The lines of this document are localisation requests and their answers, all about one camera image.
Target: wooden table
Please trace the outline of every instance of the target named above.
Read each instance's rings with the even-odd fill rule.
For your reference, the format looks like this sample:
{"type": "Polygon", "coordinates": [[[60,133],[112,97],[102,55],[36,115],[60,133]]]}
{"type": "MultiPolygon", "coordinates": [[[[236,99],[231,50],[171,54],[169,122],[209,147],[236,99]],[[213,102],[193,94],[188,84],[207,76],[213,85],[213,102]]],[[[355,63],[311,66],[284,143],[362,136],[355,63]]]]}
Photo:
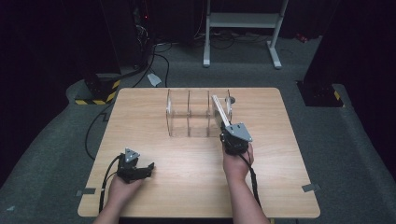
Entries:
{"type": "MultiPolygon", "coordinates": [[[[302,189],[311,182],[279,90],[223,90],[229,90],[236,99],[233,122],[244,122],[253,137],[253,168],[265,214],[284,218],[318,217],[315,193],[302,189]]],[[[120,90],[86,186],[96,191],[82,196],[80,216],[98,215],[106,169],[126,147],[141,154],[137,167],[155,162],[155,169],[132,198],[123,217],[232,216],[220,140],[170,137],[165,110],[167,92],[168,89],[160,88],[120,90]]],[[[251,186],[249,175],[247,182],[251,186]]]]}

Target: black and yellow hazard tape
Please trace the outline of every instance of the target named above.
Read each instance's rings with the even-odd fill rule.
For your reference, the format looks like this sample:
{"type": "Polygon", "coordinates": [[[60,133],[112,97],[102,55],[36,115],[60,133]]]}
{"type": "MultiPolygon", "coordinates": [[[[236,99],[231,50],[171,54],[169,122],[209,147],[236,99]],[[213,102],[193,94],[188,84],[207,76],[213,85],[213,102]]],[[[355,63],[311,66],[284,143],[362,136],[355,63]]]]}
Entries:
{"type": "Polygon", "coordinates": [[[110,88],[108,88],[108,93],[105,95],[105,97],[103,97],[102,99],[95,99],[95,98],[85,98],[85,97],[81,97],[81,98],[76,98],[75,102],[77,105],[106,105],[106,104],[110,104],[111,101],[114,99],[114,97],[116,96],[116,92],[117,92],[117,88],[120,85],[120,81],[116,81],[114,82],[110,88]]]}

